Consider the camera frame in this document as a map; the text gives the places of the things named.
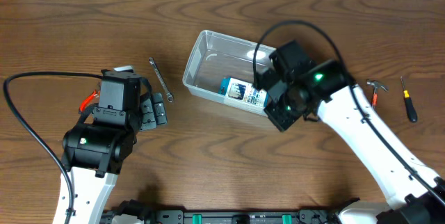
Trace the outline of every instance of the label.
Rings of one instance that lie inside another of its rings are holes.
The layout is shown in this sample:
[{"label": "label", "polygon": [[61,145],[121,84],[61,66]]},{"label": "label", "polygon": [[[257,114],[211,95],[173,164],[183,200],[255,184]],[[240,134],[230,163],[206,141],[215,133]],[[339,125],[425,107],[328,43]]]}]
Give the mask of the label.
[{"label": "label", "polygon": [[223,79],[219,93],[255,106],[265,107],[267,105],[268,95],[265,90],[258,91],[251,83],[235,78]]}]

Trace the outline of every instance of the screwdriver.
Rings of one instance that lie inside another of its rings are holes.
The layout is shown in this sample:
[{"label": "screwdriver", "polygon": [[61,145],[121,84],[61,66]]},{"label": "screwdriver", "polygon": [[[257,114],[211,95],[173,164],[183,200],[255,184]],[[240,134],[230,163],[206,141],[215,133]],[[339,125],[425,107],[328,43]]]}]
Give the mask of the screwdriver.
[{"label": "screwdriver", "polygon": [[406,106],[406,114],[408,115],[408,119],[410,122],[417,122],[417,113],[416,109],[414,109],[414,106],[412,105],[412,100],[410,97],[410,94],[408,94],[408,90],[405,88],[405,83],[403,82],[403,78],[400,77],[400,80],[402,81],[402,87],[403,87],[403,93],[405,94],[405,106]]}]

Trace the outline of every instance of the red handle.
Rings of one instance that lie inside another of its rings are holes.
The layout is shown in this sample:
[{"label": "red handle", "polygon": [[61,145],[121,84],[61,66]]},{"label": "red handle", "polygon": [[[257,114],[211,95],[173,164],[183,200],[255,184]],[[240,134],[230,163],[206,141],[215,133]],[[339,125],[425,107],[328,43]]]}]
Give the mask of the red handle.
[{"label": "red handle", "polygon": [[377,94],[374,94],[372,105],[375,106],[376,104],[377,104]]},{"label": "red handle", "polygon": [[96,98],[96,96],[98,96],[100,94],[100,91],[97,92],[97,90],[94,90],[92,92],[92,94],[90,96],[88,96],[81,104],[81,106],[79,107],[79,111],[83,112],[83,110],[85,110],[85,108],[87,107],[87,105],[89,105],[89,103]]}]

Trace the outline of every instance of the wood grain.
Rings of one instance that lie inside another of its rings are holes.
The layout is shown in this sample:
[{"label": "wood grain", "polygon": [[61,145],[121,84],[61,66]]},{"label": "wood grain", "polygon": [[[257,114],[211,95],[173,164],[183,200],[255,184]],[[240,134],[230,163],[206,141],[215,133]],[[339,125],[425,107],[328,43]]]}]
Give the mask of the wood grain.
[{"label": "wood grain", "polygon": [[[138,135],[106,208],[139,199],[187,209],[296,209],[351,197],[382,201],[372,176],[327,126],[297,122],[281,134],[261,116],[192,96],[181,82],[200,31],[256,41],[273,23],[305,19],[325,29],[348,68],[389,86],[377,112],[420,159],[445,172],[445,0],[1,0],[0,75],[37,70],[99,73],[132,64],[161,87],[154,57],[175,94],[168,126]],[[299,40],[332,58],[310,30],[289,27],[265,44]],[[419,122],[405,115],[406,78]],[[11,93],[23,116],[60,156],[94,80],[22,79]],[[0,223],[50,223],[60,173],[0,102]]]}]

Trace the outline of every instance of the clear plastic container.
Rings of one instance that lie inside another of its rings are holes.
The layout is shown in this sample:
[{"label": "clear plastic container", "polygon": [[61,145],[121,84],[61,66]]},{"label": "clear plastic container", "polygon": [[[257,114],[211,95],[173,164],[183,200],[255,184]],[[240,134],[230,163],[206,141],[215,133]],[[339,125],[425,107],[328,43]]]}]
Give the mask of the clear plastic container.
[{"label": "clear plastic container", "polygon": [[[182,82],[192,95],[266,115],[262,106],[218,93],[221,82],[228,77],[253,83],[252,59],[256,46],[255,42],[204,30],[190,54]],[[258,72],[272,66],[268,57],[273,51],[275,49],[272,47],[260,46],[257,53]]]}]

